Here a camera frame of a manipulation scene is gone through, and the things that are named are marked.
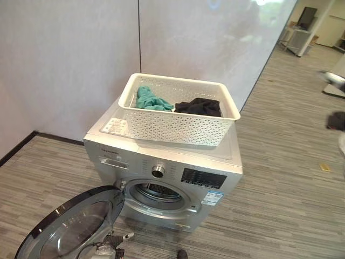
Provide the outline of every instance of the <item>washing machine door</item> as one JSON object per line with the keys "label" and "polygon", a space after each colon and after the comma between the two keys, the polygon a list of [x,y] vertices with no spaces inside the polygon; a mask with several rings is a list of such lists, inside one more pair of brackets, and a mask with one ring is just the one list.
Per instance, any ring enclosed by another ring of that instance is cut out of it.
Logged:
{"label": "washing machine door", "polygon": [[65,202],[28,234],[15,259],[75,258],[86,245],[100,242],[113,229],[125,196],[101,186]]}

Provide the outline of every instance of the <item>shoe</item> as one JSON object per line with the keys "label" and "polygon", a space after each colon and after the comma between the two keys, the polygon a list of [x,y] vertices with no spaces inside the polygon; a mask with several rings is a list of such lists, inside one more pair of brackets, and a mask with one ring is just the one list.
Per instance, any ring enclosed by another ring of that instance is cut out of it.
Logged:
{"label": "shoe", "polygon": [[185,250],[178,251],[177,259],[188,259],[187,252]]}

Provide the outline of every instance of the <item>teal cloth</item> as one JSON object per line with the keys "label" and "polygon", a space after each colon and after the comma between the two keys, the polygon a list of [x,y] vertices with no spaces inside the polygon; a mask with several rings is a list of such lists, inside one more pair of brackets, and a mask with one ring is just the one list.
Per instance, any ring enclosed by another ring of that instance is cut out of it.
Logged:
{"label": "teal cloth", "polygon": [[136,93],[135,108],[171,112],[171,109],[173,109],[174,106],[162,98],[158,98],[154,93],[151,92],[150,87],[140,86]]}

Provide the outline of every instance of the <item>laundry basket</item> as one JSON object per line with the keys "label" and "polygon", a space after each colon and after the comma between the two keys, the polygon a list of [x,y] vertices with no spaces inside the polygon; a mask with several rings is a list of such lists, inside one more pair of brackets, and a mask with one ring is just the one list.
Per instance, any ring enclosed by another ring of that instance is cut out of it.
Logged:
{"label": "laundry basket", "polygon": [[[222,117],[135,108],[140,86],[148,86],[171,104],[195,98],[218,100]],[[119,99],[131,137],[183,144],[218,146],[240,114],[225,85],[152,74],[133,74]]]}

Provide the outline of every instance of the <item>front-loading washing machine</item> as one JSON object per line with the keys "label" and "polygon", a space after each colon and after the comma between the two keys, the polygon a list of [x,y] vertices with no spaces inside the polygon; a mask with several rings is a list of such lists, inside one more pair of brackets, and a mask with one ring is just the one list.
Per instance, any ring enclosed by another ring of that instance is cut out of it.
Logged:
{"label": "front-loading washing machine", "polygon": [[15,259],[76,258],[112,233],[119,214],[193,231],[242,176],[234,125],[217,147],[135,140],[116,101],[84,143],[105,185],[48,214],[24,239]]}
{"label": "front-loading washing machine", "polygon": [[102,182],[124,191],[121,215],[163,227],[193,231],[242,176],[235,125],[217,147],[132,139],[116,101],[84,143]]}

